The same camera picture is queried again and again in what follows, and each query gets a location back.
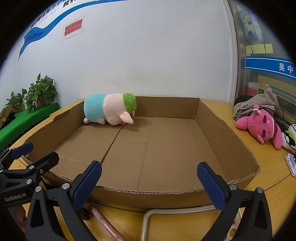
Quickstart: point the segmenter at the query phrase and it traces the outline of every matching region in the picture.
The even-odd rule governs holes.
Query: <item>gray cloth bag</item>
[[[272,93],[272,89],[269,87],[264,91],[264,94],[257,94],[248,101],[237,103],[233,109],[233,119],[237,121],[239,118],[251,115],[254,105],[260,105],[267,107],[277,112],[279,110],[279,103],[277,96]]]

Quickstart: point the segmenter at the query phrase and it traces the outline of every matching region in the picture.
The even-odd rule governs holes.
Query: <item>pink tube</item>
[[[116,238],[118,241],[124,241],[124,239],[114,230],[111,224],[103,217],[103,215],[94,208],[89,202],[89,206],[91,207],[91,212],[96,217],[96,219],[100,222],[100,224],[110,233],[111,236]]]

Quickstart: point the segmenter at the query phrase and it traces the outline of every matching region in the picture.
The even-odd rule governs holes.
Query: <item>stuffed pig toy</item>
[[[84,124],[96,122],[102,125],[106,121],[111,125],[133,124],[131,116],[135,116],[136,97],[131,93],[102,94],[88,96],[84,101]]]
[[[286,148],[288,151],[290,151],[293,154],[296,154],[296,125],[290,125],[288,130],[281,133],[281,137],[283,139],[283,147]]]
[[[250,116],[245,116],[236,121],[236,127],[249,132],[263,144],[272,138],[274,147],[280,149],[282,146],[281,130],[269,112],[254,105]]]

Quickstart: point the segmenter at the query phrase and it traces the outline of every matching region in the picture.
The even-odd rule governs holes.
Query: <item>cardboard box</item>
[[[59,164],[45,178],[57,186],[98,160],[103,171],[91,199],[140,209],[210,204],[196,173],[202,161],[239,188],[259,173],[251,151],[198,98],[136,100],[133,125],[82,125],[83,100],[58,110],[27,133],[28,159],[55,150]]]
[[[0,113],[0,129],[4,125],[5,121],[8,119],[11,112],[12,112],[12,107],[10,105],[2,109]]]

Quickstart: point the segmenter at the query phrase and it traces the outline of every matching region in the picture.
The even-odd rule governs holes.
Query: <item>yellow sticky note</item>
[[[265,44],[265,50],[266,50],[266,53],[274,53],[272,44]]]
[[[252,45],[253,54],[266,53],[264,44]]]
[[[252,53],[251,45],[246,46],[246,54]]]
[[[258,53],[258,45],[252,45],[253,54]]]
[[[257,48],[258,48],[259,53],[266,53],[265,48],[264,48],[264,44],[258,44]]]

